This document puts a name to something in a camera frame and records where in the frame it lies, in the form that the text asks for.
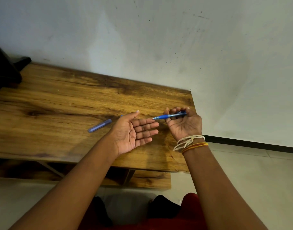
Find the person's right forearm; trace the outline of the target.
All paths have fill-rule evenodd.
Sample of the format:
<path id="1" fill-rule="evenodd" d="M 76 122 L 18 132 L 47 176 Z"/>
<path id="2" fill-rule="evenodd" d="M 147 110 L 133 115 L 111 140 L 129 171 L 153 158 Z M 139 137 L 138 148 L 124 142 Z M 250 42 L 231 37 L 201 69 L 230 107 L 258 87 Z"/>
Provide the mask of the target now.
<path id="1" fill-rule="evenodd" d="M 268 230 L 233 186 L 209 146 L 183 154 L 208 230 Z"/>

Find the blue ballpoint pen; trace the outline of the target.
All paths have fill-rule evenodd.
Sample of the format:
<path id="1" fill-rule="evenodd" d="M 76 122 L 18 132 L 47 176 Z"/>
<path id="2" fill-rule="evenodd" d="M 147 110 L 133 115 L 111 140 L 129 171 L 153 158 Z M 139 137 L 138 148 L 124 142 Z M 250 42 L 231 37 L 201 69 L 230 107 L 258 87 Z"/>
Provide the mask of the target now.
<path id="1" fill-rule="evenodd" d="M 167 114 L 167 115 L 161 115 L 161 116 L 157 116 L 157 117 L 153 117 L 153 120 L 165 120 L 171 117 L 177 117 L 177 116 L 184 116 L 187 115 L 187 113 L 185 111 L 183 112 L 177 112 L 175 114 Z"/>

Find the wooden table lower shelf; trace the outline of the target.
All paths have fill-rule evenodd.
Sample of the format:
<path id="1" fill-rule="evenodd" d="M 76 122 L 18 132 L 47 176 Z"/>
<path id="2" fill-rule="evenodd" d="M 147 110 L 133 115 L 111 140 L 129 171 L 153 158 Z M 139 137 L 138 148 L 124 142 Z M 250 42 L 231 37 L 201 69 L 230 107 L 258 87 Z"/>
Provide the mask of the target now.
<path id="1" fill-rule="evenodd" d="M 61 181 L 75 165 L 75 163 L 0 158 L 0 179 L 53 184 Z M 168 190 L 171 189 L 171 174 L 111 167 L 101 186 Z"/>

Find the black baseboard strip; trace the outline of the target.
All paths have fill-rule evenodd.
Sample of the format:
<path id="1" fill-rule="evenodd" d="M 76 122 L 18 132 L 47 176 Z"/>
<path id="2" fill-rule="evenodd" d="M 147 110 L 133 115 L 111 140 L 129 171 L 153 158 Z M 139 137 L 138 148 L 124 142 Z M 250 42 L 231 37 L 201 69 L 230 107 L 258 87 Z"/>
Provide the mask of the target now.
<path id="1" fill-rule="evenodd" d="M 258 142 L 238 140 L 238 139 L 229 139 L 229 138 L 222 138 L 222 137 L 209 136 L 209 135 L 203 135 L 203 136 L 205 137 L 206 142 L 210 142 L 210 143 L 220 143 L 220 144 L 225 144 L 225 145 L 250 147 L 250 148 L 256 148 L 256 149 L 263 149 L 263 150 L 269 150 L 269 151 L 279 151 L 279 152 L 293 154 L 293 147 L 286 147 L 286 146 L 266 144 L 266 143 L 258 143 Z"/>

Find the black object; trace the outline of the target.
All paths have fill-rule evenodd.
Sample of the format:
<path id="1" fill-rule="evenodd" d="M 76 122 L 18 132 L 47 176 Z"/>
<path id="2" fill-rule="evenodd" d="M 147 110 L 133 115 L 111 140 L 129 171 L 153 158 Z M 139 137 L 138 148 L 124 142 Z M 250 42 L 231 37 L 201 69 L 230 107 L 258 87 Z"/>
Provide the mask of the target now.
<path id="1" fill-rule="evenodd" d="M 0 48 L 0 89 L 9 85 L 18 85 L 22 82 L 21 71 L 31 63 L 30 57 L 21 57 L 13 62 Z"/>

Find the person's left hand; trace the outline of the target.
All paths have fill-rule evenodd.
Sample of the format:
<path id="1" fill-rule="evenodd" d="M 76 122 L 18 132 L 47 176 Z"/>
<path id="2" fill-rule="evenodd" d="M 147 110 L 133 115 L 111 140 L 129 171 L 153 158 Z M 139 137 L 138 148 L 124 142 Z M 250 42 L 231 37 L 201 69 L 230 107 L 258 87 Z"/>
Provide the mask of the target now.
<path id="1" fill-rule="evenodd" d="M 109 131 L 107 137 L 113 145 L 114 158 L 137 148 L 134 147 L 135 140 L 152 137 L 159 133 L 157 127 L 149 131 L 136 132 L 136 126 L 139 126 L 140 123 L 156 122 L 151 118 L 138 119 L 137 117 L 131 122 L 126 123 L 122 120 L 121 116 Z"/>

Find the translucent blue pen cap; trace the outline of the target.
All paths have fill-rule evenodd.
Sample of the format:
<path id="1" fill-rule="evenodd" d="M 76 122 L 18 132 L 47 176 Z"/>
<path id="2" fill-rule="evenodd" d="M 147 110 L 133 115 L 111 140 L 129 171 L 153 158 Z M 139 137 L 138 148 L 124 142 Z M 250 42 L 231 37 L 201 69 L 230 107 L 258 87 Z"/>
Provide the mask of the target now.
<path id="1" fill-rule="evenodd" d="M 89 133 L 92 133 L 92 132 L 94 132 L 94 131 L 97 131 L 98 129 L 100 129 L 100 128 L 104 127 L 104 126 L 109 125 L 110 123 L 112 123 L 112 120 L 111 120 L 111 119 L 108 119 L 108 120 L 106 120 L 106 121 L 104 121 L 104 122 L 101 122 L 101 123 L 99 123 L 99 124 L 97 124 L 97 125 L 95 125 L 95 126 L 89 128 L 89 129 L 88 129 L 88 132 L 89 132 Z"/>

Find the person's right hand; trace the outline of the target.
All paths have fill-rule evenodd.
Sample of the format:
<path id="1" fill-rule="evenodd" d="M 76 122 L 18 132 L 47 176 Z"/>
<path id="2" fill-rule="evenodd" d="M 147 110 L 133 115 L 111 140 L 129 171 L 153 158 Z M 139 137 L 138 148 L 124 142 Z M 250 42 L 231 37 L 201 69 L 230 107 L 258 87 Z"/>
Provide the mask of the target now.
<path id="1" fill-rule="evenodd" d="M 166 108 L 163 114 L 167 115 L 183 112 L 185 108 L 186 107 Z M 191 135 L 202 135 L 202 118 L 198 114 L 196 120 L 189 120 L 185 116 L 177 116 L 168 118 L 165 122 L 176 141 Z"/>

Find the person's left forearm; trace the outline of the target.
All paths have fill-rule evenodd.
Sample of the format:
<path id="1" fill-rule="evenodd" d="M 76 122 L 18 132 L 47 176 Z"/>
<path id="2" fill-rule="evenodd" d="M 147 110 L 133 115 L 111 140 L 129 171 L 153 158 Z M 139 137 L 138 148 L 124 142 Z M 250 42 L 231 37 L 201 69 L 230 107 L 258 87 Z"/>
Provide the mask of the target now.
<path id="1" fill-rule="evenodd" d="M 9 230 L 77 230 L 117 156 L 113 138 L 104 136 Z"/>

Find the white thread wristband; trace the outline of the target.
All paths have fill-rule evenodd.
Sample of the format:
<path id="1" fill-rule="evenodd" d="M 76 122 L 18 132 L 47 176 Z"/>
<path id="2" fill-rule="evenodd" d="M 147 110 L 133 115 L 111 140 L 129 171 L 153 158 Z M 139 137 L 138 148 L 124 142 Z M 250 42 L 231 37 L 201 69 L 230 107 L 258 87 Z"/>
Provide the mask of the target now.
<path id="1" fill-rule="evenodd" d="M 173 151 L 185 150 L 192 144 L 192 142 L 195 139 L 201 139 L 201 138 L 205 140 L 205 137 L 203 135 L 191 135 L 191 136 L 184 137 L 180 139 L 179 141 L 177 141 L 177 145 L 174 147 Z"/>

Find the person's red garment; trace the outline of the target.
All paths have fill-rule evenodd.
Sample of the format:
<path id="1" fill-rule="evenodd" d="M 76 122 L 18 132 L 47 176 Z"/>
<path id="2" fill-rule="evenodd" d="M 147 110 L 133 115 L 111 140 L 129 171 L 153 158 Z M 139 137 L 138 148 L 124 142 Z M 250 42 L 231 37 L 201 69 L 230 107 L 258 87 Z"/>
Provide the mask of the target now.
<path id="1" fill-rule="evenodd" d="M 148 203 L 146 220 L 114 225 L 100 197 L 94 197 L 77 230 L 208 230 L 197 194 L 187 193 L 178 205 L 163 195 Z"/>

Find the orange and yellow thread wristband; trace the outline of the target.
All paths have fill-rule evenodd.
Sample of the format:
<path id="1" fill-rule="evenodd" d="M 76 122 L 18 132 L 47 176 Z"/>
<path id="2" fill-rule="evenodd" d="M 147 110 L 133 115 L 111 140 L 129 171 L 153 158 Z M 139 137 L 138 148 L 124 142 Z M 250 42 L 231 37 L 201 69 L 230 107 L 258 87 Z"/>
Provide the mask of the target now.
<path id="1" fill-rule="evenodd" d="M 204 146 L 208 146 L 208 143 L 206 142 L 200 142 L 200 143 L 195 143 L 193 145 L 189 145 L 188 147 L 184 148 L 183 151 L 182 151 L 182 155 L 191 150 L 191 149 L 194 149 L 194 148 L 198 148 L 198 147 L 204 147 Z"/>

